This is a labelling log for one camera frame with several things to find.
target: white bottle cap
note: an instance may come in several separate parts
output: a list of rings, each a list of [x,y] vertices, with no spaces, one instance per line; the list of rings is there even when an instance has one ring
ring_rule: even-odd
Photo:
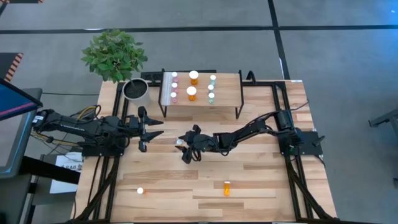
[[[144,189],[142,187],[139,187],[137,189],[137,194],[143,194],[144,193]]]
[[[189,77],[192,79],[197,79],[199,77],[199,73],[197,71],[191,71],[189,73]]]
[[[190,86],[187,88],[187,93],[188,95],[193,96],[197,93],[197,89],[193,86]]]

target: wooden tabletop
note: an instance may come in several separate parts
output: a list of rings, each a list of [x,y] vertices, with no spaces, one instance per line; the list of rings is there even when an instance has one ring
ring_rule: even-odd
[[[291,108],[306,102],[303,83],[286,81],[286,85]],[[150,87],[153,102],[146,107],[148,114],[165,123],[147,127],[147,130],[164,130],[165,133],[147,144],[147,153],[138,150],[137,139],[133,139],[126,149],[120,160],[111,221],[294,221],[285,162],[275,137],[257,135],[239,143],[226,157],[206,152],[202,154],[201,162],[192,161],[189,165],[181,160],[182,153],[174,147],[177,136],[185,134],[194,124],[201,127],[203,134],[232,132],[260,114],[275,110],[270,87],[244,87],[243,91],[245,105],[238,120],[229,108],[224,107],[186,107],[184,110],[170,107],[168,117],[163,118],[157,104],[159,88]],[[115,94],[116,85],[103,83],[98,100],[102,106],[101,116],[112,113]],[[137,108],[131,103],[127,114],[137,114]],[[313,128],[308,105],[293,111],[292,116],[296,127],[304,131]],[[267,124],[276,128],[273,119]],[[96,157],[90,157],[84,161],[76,193],[77,214],[86,207],[96,160]],[[323,165],[314,156],[302,156],[302,160],[309,191],[327,213],[335,216]],[[93,195],[98,188],[100,168],[101,164]],[[229,197],[223,194],[226,180],[231,182]],[[138,195],[138,187],[143,187],[146,193]],[[298,197],[301,214],[305,217],[299,190]],[[105,193],[100,217],[104,217],[107,198]]]
[[[214,103],[209,103],[208,85],[210,76],[216,75]],[[189,73],[178,72],[177,102],[172,103],[170,94],[172,92],[171,72],[165,72],[163,76],[163,88],[161,104],[163,106],[229,106],[240,107],[241,81],[238,73],[199,73],[198,84],[192,85]],[[194,86],[197,89],[196,100],[188,99],[187,88]]]

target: floor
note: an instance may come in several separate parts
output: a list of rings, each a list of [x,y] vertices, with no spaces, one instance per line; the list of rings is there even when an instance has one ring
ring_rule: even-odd
[[[24,53],[12,81],[19,88],[96,94],[101,79],[89,73],[80,50],[100,31],[84,29],[114,27],[144,43],[149,58],[145,71],[241,69],[252,70],[257,79],[303,80],[315,126],[326,136],[322,147],[338,216],[359,222],[398,220],[398,190],[392,180],[398,177],[398,139],[388,124],[368,125],[368,119],[398,107],[397,1],[9,4],[0,16],[0,52]],[[45,108],[63,114],[93,105],[96,99],[42,97]],[[49,150],[32,139],[26,154],[39,157]],[[34,223],[65,221],[71,207],[37,207]]]

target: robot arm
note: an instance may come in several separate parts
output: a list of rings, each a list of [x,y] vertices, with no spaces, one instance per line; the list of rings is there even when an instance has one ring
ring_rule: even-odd
[[[273,116],[278,131],[274,131],[266,124],[266,120]],[[178,137],[184,140],[188,147],[176,146],[183,152],[182,160],[189,164],[191,160],[201,161],[201,152],[218,152],[227,156],[229,151],[234,149],[239,142],[249,139],[258,134],[271,134],[278,137],[279,144],[286,149],[299,147],[302,142],[302,132],[299,128],[293,127],[292,116],[289,111],[275,111],[264,114],[245,127],[232,133],[213,133],[213,136],[200,134],[198,125],[193,126],[193,131],[187,131],[185,135]]]
[[[140,137],[139,150],[146,152],[146,143],[163,133],[146,132],[146,124],[152,126],[163,122],[150,119],[143,106],[138,108],[138,115],[128,116],[128,123],[117,116],[84,121],[60,115],[54,110],[42,110],[33,120],[33,129],[37,133],[57,130],[83,137],[85,141],[77,143],[83,148],[83,156],[120,156],[128,147],[130,138]]]

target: monitor screen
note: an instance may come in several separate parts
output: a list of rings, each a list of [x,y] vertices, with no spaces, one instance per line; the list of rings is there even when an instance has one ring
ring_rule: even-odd
[[[0,80],[0,121],[41,107],[39,100]]]

